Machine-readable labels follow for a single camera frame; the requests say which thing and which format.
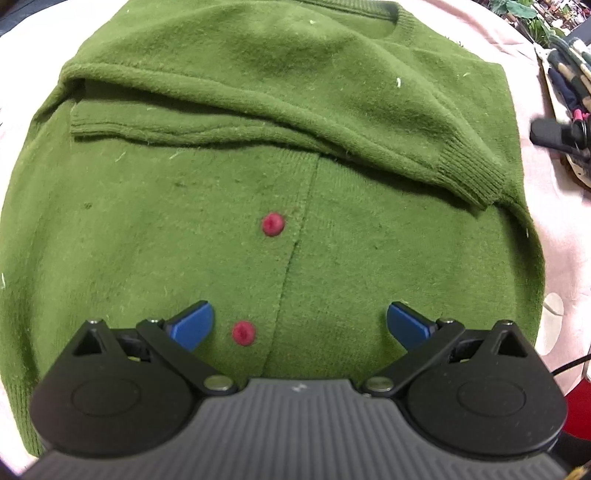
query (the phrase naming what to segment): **green sweater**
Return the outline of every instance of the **green sweater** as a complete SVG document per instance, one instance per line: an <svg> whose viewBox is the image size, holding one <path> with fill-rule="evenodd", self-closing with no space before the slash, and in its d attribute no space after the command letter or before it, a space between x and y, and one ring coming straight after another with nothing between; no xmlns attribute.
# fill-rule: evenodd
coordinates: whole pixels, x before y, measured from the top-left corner
<svg viewBox="0 0 591 480"><path fill-rule="evenodd" d="M131 0L64 66L2 210L0 376L27 448L31 391L90 317L208 300L196 355L241 383L367 377L404 353L393 300L533 340L522 181L501 67L396 4Z"/></svg>

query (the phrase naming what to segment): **pink tablecloth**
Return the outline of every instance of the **pink tablecloth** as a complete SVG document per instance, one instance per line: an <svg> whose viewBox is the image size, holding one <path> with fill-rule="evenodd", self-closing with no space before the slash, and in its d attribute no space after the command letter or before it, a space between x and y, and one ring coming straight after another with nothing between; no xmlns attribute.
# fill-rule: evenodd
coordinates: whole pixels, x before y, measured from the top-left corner
<svg viewBox="0 0 591 480"><path fill-rule="evenodd" d="M532 45L470 0L398 1L433 30L503 65L521 137L525 193L547 263L547 308L536 348L550 368L586 354L591 345L591 242L585 240L591 239L591 203L560 163L528 139L530 119L550 112ZM124 2L68 0L0 37L0 201L30 119L54 86L61 65ZM564 392L579 382L581 371L558 377ZM0 456L20 471L31 457L22 448L3 393L0 389Z"/></svg>

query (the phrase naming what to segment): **black cable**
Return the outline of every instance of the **black cable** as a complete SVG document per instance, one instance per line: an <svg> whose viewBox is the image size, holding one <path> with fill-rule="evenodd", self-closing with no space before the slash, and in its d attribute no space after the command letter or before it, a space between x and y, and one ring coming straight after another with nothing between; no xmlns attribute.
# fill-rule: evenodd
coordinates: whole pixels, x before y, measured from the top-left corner
<svg viewBox="0 0 591 480"><path fill-rule="evenodd" d="M589 353L588 355L582 356L581 358L577 358L576 360L573 360L572 362L569 362L565 365L563 365L562 367L558 367L556 370L554 370L552 372L553 376L559 375L562 372L566 372L567 370L570 370L573 367L576 367L577 365L583 364L586 361L591 360L591 353Z"/></svg>

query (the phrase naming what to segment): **pink button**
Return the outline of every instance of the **pink button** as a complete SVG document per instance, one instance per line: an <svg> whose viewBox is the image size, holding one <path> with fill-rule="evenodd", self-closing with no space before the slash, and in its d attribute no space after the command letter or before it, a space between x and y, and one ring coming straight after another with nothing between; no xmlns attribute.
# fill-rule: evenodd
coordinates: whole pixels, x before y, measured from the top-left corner
<svg viewBox="0 0 591 480"><path fill-rule="evenodd" d="M262 231L266 236L277 236L285 228L285 220L279 213L270 213L262 221Z"/></svg>
<svg viewBox="0 0 591 480"><path fill-rule="evenodd" d="M255 341L255 337L255 326L246 320L241 320L232 329L232 338L238 345L249 346Z"/></svg>

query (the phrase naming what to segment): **silver rivet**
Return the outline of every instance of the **silver rivet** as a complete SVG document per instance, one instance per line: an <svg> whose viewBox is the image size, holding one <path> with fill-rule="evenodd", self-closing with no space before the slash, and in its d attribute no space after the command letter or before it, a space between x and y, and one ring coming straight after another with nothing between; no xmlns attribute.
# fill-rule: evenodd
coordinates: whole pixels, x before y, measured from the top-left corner
<svg viewBox="0 0 591 480"><path fill-rule="evenodd" d="M388 377L372 377L367 380L365 386L372 392L389 392L394 388L394 382Z"/></svg>
<svg viewBox="0 0 591 480"><path fill-rule="evenodd" d="M225 375L211 375L203 382L205 388L214 392L225 392L230 390L233 384L234 382L232 379L226 377Z"/></svg>

